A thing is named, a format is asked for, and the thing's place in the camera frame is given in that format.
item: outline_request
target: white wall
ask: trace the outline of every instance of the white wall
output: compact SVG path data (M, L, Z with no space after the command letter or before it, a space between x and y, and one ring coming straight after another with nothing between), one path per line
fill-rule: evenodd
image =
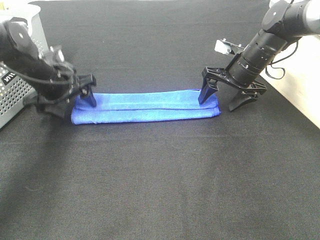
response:
M289 55L294 48L295 44L291 45L279 53L275 60ZM274 64L274 67L285 68L283 79L272 79L264 71L261 76L320 128L320 37L301 38L296 53ZM268 67L268 72L275 77L282 75L282 71L271 67Z

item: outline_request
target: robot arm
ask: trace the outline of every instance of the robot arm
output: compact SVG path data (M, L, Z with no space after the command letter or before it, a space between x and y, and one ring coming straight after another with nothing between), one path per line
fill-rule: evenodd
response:
M238 51L231 51L237 53L226 68L206 67L203 70L203 85L198 98L200 104L218 91L218 81L239 90L229 104L230 111L256 101L258 94L267 90L256 78L275 56L303 36L320 34L320 0L296 3L279 0L265 14L261 26L243 51L240 47ZM235 48L232 43L228 46L229 49Z
M76 75L60 47L40 54L26 28L18 22L0 23L0 67L34 87L36 94L25 97L23 103L34 104L38 112L63 117L70 98L78 94L96 106L91 89L96 85L95 77Z

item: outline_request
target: folded blue towel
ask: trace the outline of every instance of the folded blue towel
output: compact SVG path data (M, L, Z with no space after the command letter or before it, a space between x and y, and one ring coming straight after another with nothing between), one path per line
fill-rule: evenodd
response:
M78 96L71 120L78 125L200 119L219 115L216 95L211 95L204 104L199 105L199 94L199 89L152 93L94 93L96 107Z

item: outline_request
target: black table surface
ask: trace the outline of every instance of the black table surface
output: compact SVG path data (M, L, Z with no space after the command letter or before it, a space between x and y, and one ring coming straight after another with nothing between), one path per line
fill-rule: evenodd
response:
M36 2L96 93L200 88L267 0ZM274 88L221 115L73 125L27 107L0 131L0 239L320 239L320 131Z

